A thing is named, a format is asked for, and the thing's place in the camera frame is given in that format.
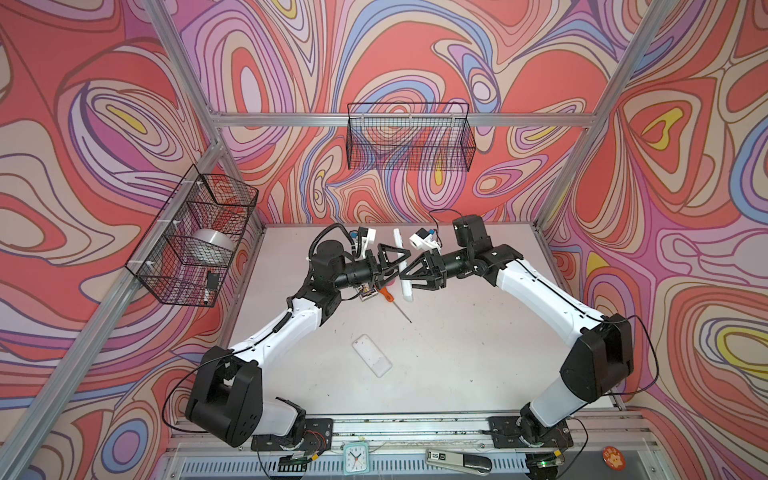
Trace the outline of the orange handled screwdriver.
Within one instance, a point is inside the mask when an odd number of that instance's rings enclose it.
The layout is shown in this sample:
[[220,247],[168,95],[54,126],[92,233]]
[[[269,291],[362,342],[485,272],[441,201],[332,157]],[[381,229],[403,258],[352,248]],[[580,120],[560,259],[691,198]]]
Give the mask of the orange handled screwdriver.
[[381,287],[379,289],[379,293],[381,296],[383,296],[387,302],[389,302],[391,305],[393,305],[398,312],[406,319],[406,321],[410,324],[413,323],[412,319],[406,314],[406,312],[396,303],[394,296],[389,292],[389,290],[386,287]]

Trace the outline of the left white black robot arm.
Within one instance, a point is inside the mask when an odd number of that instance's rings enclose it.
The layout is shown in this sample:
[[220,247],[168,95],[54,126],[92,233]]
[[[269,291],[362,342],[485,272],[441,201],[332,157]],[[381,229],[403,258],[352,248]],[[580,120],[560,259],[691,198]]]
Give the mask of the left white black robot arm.
[[254,437],[300,446],[308,435],[306,411],[267,394],[264,373],[335,313],[344,289],[383,286],[410,256],[407,249],[380,244],[356,258],[339,241],[317,243],[308,254],[308,273],[282,313],[233,347],[213,347],[204,354],[184,417],[231,447]]

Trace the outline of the white remote control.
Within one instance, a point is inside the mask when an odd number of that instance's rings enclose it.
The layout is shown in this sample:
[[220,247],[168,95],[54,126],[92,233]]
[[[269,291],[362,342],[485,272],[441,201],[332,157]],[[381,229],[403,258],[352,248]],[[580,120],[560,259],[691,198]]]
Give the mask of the white remote control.
[[[400,252],[398,253],[400,257],[400,262],[398,264],[399,273],[402,273],[406,267],[407,262],[405,260],[405,254],[409,253],[409,250],[404,248],[402,235],[400,233],[400,230],[398,228],[395,228],[393,230],[394,235],[394,242],[395,246],[400,249]],[[412,288],[412,282],[410,280],[400,280],[401,285],[401,291],[402,291],[402,297],[407,302],[413,301],[413,288]]]

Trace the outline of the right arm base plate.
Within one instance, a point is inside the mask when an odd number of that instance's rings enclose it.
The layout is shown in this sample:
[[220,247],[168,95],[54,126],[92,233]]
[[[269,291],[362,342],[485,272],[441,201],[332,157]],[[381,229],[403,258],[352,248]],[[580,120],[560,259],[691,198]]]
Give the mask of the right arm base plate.
[[495,448],[567,450],[574,445],[565,419],[551,427],[539,424],[529,416],[492,416],[488,418],[486,435]]

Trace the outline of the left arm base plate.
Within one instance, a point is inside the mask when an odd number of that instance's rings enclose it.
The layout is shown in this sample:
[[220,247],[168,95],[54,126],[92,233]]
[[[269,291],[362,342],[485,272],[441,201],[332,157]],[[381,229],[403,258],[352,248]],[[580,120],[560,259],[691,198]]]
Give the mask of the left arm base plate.
[[258,452],[324,452],[332,447],[334,420],[330,417],[299,421],[287,435],[255,435],[251,450]]

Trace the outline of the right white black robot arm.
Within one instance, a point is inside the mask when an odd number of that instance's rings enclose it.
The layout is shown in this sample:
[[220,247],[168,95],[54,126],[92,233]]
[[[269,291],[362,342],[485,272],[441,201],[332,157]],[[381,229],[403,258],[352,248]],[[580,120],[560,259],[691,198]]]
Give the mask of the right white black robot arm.
[[567,417],[608,395],[634,371],[632,326],[620,314],[606,315],[541,275],[522,253],[494,244],[478,215],[452,223],[458,248],[444,253],[435,231],[421,228],[407,242],[418,256],[401,268],[410,289],[436,291],[452,278],[481,277],[513,296],[544,321],[569,351],[556,379],[525,404],[515,428],[528,447],[544,444]]

